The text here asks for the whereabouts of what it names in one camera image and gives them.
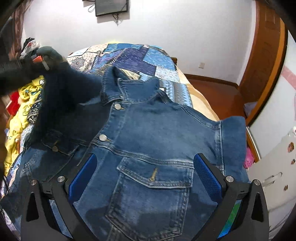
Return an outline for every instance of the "blue gripper pad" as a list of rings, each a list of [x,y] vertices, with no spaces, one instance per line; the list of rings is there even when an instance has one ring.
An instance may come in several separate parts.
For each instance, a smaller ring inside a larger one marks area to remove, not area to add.
[[[220,203],[223,199],[222,187],[199,154],[194,156],[193,165],[211,200]]]
[[[97,158],[92,154],[69,186],[69,203],[78,201],[97,166]]]

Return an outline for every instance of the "wall-mounted television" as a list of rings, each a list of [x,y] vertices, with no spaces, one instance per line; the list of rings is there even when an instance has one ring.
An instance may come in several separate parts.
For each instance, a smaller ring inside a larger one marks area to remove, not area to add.
[[[127,12],[128,0],[96,0],[96,16]]]

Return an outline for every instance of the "wooden door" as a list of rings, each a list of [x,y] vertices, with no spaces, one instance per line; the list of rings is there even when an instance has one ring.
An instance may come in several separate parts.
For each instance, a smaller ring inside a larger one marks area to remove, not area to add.
[[[245,103],[257,102],[273,70],[280,41],[280,17],[266,4],[256,2],[254,42],[246,71],[238,90]]]

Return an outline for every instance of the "patchwork bedspread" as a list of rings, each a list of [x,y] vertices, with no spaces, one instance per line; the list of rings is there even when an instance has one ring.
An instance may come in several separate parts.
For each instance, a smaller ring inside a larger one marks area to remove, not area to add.
[[[69,55],[72,68],[94,75],[103,75],[107,67],[116,66],[131,80],[147,81],[156,76],[160,88],[178,104],[193,107],[185,84],[180,83],[176,65],[161,48],[151,45],[105,44],[94,45]]]

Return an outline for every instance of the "door frame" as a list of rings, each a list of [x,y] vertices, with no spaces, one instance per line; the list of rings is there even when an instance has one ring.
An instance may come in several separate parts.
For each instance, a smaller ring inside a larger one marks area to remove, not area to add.
[[[252,50],[250,53],[250,58],[249,58],[245,73],[244,73],[242,81],[238,87],[239,91],[242,86],[242,83],[246,80],[246,73],[250,69],[251,61],[254,58],[255,45],[257,43],[258,31],[259,31],[259,16],[260,16],[260,3],[258,1],[256,1],[256,26],[255,26],[254,41],[253,41]],[[254,107],[254,109],[251,111],[250,115],[246,119],[247,126],[250,126],[255,121],[255,119],[258,117],[258,115],[262,111],[263,107],[265,106],[266,102],[268,101],[268,99],[269,99],[278,79],[279,79],[282,67],[284,65],[284,60],[286,57],[287,40],[288,40],[288,30],[286,29],[284,22],[280,19],[279,47],[278,47],[278,51],[276,54],[275,63],[274,63],[274,66],[272,68],[272,72],[271,72],[268,82],[264,88],[263,93],[261,94],[259,100],[257,101],[256,106]]]

